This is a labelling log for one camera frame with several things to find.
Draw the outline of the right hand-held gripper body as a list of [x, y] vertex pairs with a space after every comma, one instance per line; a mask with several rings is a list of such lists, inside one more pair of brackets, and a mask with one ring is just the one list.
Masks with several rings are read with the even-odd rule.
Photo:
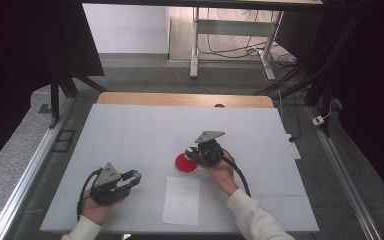
[[216, 165], [222, 159], [224, 153], [222, 147], [216, 139], [224, 134], [224, 131], [203, 131], [197, 137], [195, 140], [195, 143], [197, 144], [196, 147], [202, 147], [205, 149], [203, 154], [193, 153], [198, 155], [197, 164], [211, 167]]

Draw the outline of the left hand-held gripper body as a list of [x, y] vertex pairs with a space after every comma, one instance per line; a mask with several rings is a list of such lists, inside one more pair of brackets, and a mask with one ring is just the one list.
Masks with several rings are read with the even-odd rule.
[[92, 183], [91, 198], [100, 205], [111, 205], [123, 200], [115, 196], [117, 184], [122, 180], [121, 174], [111, 163], [107, 163]]

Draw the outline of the round red ink pad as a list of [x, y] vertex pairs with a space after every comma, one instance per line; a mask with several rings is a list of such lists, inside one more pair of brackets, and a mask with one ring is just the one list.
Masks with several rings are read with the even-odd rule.
[[175, 167], [180, 173], [190, 174], [197, 169], [198, 164], [183, 153], [177, 156], [175, 160]]

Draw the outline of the person's left hand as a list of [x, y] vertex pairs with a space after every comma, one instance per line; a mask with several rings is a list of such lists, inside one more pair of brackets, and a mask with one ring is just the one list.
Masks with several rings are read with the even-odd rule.
[[109, 217], [111, 210], [116, 205], [120, 204], [121, 201], [112, 203], [111, 205], [100, 205], [90, 197], [90, 192], [91, 190], [87, 189], [81, 198], [81, 215], [91, 220], [95, 224], [102, 225]]

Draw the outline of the person's right hand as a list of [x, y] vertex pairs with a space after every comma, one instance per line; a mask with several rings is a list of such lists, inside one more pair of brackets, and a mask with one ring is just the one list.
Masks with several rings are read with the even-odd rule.
[[221, 160], [211, 167], [201, 165], [201, 168], [213, 178], [228, 196], [239, 189], [234, 181], [234, 169], [225, 161]]

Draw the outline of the white table board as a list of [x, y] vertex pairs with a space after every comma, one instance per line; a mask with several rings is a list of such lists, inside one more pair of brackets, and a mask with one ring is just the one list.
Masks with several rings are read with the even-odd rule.
[[[96, 104], [41, 225], [54, 233], [77, 223], [76, 204], [87, 176], [112, 163], [135, 169], [141, 182], [112, 211], [107, 233], [235, 234], [225, 193], [202, 169], [182, 174], [176, 157], [205, 130], [224, 131], [219, 144], [236, 160], [253, 198], [289, 232], [314, 232], [314, 217], [291, 145], [274, 108]], [[200, 180], [198, 225], [162, 221], [168, 177]]]

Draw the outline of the white paper sheet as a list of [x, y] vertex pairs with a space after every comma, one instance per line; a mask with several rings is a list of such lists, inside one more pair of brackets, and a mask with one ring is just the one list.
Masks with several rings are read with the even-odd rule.
[[198, 225], [200, 180], [168, 177], [162, 221], [177, 225]]

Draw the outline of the wooden table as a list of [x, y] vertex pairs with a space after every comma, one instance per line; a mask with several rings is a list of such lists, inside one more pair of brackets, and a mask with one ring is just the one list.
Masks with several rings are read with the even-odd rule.
[[99, 95], [97, 103], [193, 107], [214, 107], [216, 105], [223, 105], [225, 107], [235, 108], [274, 107], [272, 99], [267, 96], [139, 92], [104, 92]]

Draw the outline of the black tripod stand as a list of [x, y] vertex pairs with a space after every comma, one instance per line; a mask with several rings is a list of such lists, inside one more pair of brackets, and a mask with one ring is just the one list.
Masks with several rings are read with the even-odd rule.
[[330, 75], [333, 72], [335, 62], [352, 34], [353, 29], [353, 20], [348, 19], [341, 23], [324, 45], [307, 60], [306, 65], [311, 67], [312, 75], [308, 75], [297, 85], [280, 91], [278, 95], [274, 97], [275, 100], [280, 100], [283, 97], [292, 95], [298, 90], [310, 87], [310, 90], [304, 97], [304, 103], [306, 106], [315, 106], [320, 98], [323, 98], [321, 114], [324, 122], [320, 123], [318, 127], [327, 137], [330, 136], [329, 116], [331, 113], [332, 97], [332, 79]]
[[80, 80], [99, 93], [106, 92], [107, 89], [93, 81], [84, 74], [80, 74], [70, 68], [58, 67], [51, 76], [51, 123], [50, 128], [54, 128], [60, 120], [59, 90], [62, 90], [67, 98], [77, 96], [78, 89], [74, 84], [74, 78]]

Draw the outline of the black curtain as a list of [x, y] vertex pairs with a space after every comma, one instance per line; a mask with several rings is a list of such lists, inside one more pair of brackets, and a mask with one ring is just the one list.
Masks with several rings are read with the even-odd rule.
[[[300, 64], [306, 65], [341, 23], [351, 19], [354, 29], [330, 75], [331, 100], [341, 109], [336, 119], [364, 154], [384, 186], [384, 0], [323, 0], [319, 7], [289, 7], [286, 39], [298, 48], [311, 48]], [[364, 188], [384, 196], [370, 181]]]
[[34, 91], [61, 75], [103, 74], [82, 0], [0, 0], [0, 150]]

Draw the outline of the aluminium floor rail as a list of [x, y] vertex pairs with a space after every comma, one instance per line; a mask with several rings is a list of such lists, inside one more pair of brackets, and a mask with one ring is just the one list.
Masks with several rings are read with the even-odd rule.
[[329, 158], [333, 170], [341, 184], [341, 187], [353, 209], [359, 225], [367, 240], [383, 240], [367, 205], [360, 196], [353, 180], [351, 179], [338, 150], [330, 137], [320, 128], [314, 126], [320, 142]]
[[20, 176], [11, 195], [7, 199], [5, 206], [0, 210], [0, 240], [5, 238], [11, 228], [17, 212], [28, 195], [29, 189], [33, 185], [57, 135], [65, 124], [74, 103], [74, 98], [67, 98], [64, 101], [60, 110], [59, 119], [46, 129], [39, 145], [28, 161], [23, 174]]

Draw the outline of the white desk frame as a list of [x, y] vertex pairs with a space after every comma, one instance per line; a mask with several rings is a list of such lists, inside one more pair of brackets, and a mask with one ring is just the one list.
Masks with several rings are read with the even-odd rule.
[[281, 22], [283, 11], [273, 11], [273, 19], [270, 22], [237, 21], [237, 20], [216, 20], [201, 19], [200, 8], [193, 8], [193, 47], [191, 53], [190, 78], [198, 77], [198, 40], [200, 35], [223, 35], [223, 36], [245, 36], [263, 37], [266, 39], [263, 50], [258, 50], [257, 54], [263, 65], [263, 74], [273, 81], [275, 75], [269, 61], [269, 54], [273, 45], [278, 27]]

